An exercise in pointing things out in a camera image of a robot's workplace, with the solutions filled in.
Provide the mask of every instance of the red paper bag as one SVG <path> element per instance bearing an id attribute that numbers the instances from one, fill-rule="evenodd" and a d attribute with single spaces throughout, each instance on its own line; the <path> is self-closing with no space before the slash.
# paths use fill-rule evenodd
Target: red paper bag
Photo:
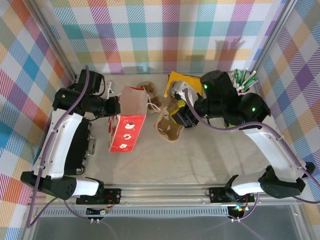
<path id="1" fill-rule="evenodd" d="M 125 86 L 119 96 L 121 113 L 109 117 L 110 153 L 134 149 L 147 114 L 148 94 L 143 88 Z"/>

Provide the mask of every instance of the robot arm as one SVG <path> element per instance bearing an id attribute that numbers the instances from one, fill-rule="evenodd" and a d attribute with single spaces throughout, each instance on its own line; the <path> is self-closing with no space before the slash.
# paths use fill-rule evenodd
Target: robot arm
<path id="1" fill-rule="evenodd" d="M 86 72 L 83 70 L 79 76 L 78 83 L 74 83 L 69 88 L 61 88 L 54 96 L 53 111 L 48 135 L 44 141 L 44 146 L 48 144 L 49 136 L 52 131 L 56 131 L 48 146 L 48 152 L 44 165 L 41 166 L 44 147 L 33 165 L 31 171 L 23 172 L 21 181 L 34 187 L 39 169 L 42 168 L 38 191 L 52 196 L 67 200 L 72 196 L 97 196 L 103 189 L 103 182 L 84 178 L 82 176 L 65 175 L 65 164 L 69 149 L 75 133 L 84 120 L 86 112 L 93 113 L 96 118 L 110 117 L 120 113 L 120 104 L 117 96 L 109 97 L 112 92 L 112 81 L 104 82 L 104 89 L 107 90 L 107 98 L 94 95 L 100 89 L 101 81 L 104 78 L 96 72 L 89 72 L 89 85 L 86 93 L 78 105 L 63 119 L 57 130 L 54 126 L 62 115 L 73 105 L 79 97 L 85 79 Z"/>
<path id="2" fill-rule="evenodd" d="M 212 71 L 202 76 L 200 82 L 206 98 L 197 96 L 196 91 L 186 82 L 178 82 L 171 94 L 183 100 L 188 96 L 191 106 L 202 118 L 222 117 L 226 126 L 260 122 L 276 130 L 281 136 L 264 100 L 255 93 L 238 96 L 228 73 Z M 187 105 L 172 115 L 172 118 L 185 127 L 196 126 L 199 122 Z M 305 188 L 303 169 L 312 173 L 315 165 L 298 158 L 301 166 L 297 166 L 285 146 L 286 143 L 276 138 L 267 127 L 251 125 L 241 130 L 259 147 L 270 166 L 249 175 L 233 176 L 225 187 L 226 194 L 233 200 L 237 196 L 260 192 L 278 199 L 300 195 Z"/>

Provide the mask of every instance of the metal extrusion bar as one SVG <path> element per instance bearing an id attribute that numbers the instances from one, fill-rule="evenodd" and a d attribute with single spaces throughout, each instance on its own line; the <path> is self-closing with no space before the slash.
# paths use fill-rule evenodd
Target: metal extrusion bar
<path id="1" fill-rule="evenodd" d="M 86 207 L 74 207 L 80 216 L 93 217 L 226 217 L 228 207 L 226 206 L 192 206 L 192 207 L 115 207 L 105 215 L 87 214 Z M 65 207 L 49 207 L 43 212 L 45 217 L 74 217 Z"/>
<path id="2" fill-rule="evenodd" d="M 292 204 L 290 205 L 290 208 L 291 208 L 292 217 L 297 227 L 300 239 L 303 239 L 303 240 L 316 239 L 316 236 L 314 231 L 312 230 L 310 221 L 306 216 L 307 213 L 305 212 L 306 210 L 304 205 Z"/>
<path id="3" fill-rule="evenodd" d="M 120 203 L 114 208 L 126 207 L 200 207 L 200 206 L 235 206 L 237 203 L 210 203 L 206 190 L 212 187 L 223 187 L 216 184 L 119 184 L 105 185 L 108 189 L 121 189 Z M 46 197 L 38 196 L 37 207 L 46 205 Z M 72 207 L 102 207 L 97 205 L 76 205 L 77 198 L 70 198 Z M 293 198 L 276 199 L 267 194 L 260 194 L 258 205 L 296 204 Z M 64 207 L 62 201 L 54 202 L 52 207 Z"/>
<path id="4" fill-rule="evenodd" d="M 279 18 L 277 22 L 274 25 L 274 29 L 272 33 L 269 35 L 269 38 L 267 42 L 265 43 L 265 46 L 263 47 L 260 56 L 258 57 L 257 61 L 255 62 L 253 69 L 258 71 L 264 62 L 266 61 L 272 47 L 274 46 L 275 42 L 278 40 L 279 35 L 281 34 L 283 28 L 285 27 L 285 24 L 294 10 L 297 2 L 299 0 L 288 0 L 286 5 L 284 6 L 282 13 L 279 15 Z"/>
<path id="5" fill-rule="evenodd" d="M 65 70 L 67 76 L 71 81 L 76 80 L 76 74 L 73 71 L 64 51 L 61 49 L 55 35 L 53 34 L 51 28 L 49 27 L 46 19 L 42 15 L 41 11 L 39 10 L 38 5 L 35 3 L 34 0 L 24 0 L 25 5 L 29 9 L 31 15 L 35 19 L 36 23 L 42 30 L 43 35 L 45 36 L 46 40 L 48 41 L 50 47 L 52 48 L 53 52 L 57 56 L 58 60 L 60 61 L 63 69 Z"/>

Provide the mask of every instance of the table surface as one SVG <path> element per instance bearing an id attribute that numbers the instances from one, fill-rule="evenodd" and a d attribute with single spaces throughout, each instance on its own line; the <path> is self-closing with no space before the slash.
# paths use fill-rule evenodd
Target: table surface
<path id="1" fill-rule="evenodd" d="M 114 81 L 115 95 L 125 85 L 135 87 L 144 81 L 152 81 L 157 93 L 163 95 L 168 75 L 106 75 L 105 79 Z M 93 121 L 95 154 L 88 157 L 84 175 L 105 184 L 224 184 L 232 175 L 254 173 L 269 164 L 255 143 L 241 131 L 223 133 L 198 124 L 185 129 L 177 142 L 169 143 L 154 129 L 157 118 L 158 113 L 147 114 L 130 153 L 109 153 L 108 118 Z M 210 122 L 224 127 L 222 118 Z"/>

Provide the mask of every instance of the plaid wallpaper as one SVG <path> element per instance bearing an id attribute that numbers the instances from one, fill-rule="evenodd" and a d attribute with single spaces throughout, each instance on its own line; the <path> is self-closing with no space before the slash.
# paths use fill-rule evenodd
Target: plaid wallpaper
<path id="1" fill-rule="evenodd" d="M 69 79 L 23 0 L 0 3 L 0 240 L 15 240 L 32 193 L 20 181 Z"/>
<path id="2" fill-rule="evenodd" d="M 258 72 L 260 94 L 299 157 L 320 181 L 320 0 L 300 0 Z M 320 190 L 308 180 L 313 198 Z M 318 206 L 306 205 L 320 236 Z"/>
<path id="3" fill-rule="evenodd" d="M 286 1 L 37 0 L 75 72 L 103 74 L 249 67 Z"/>

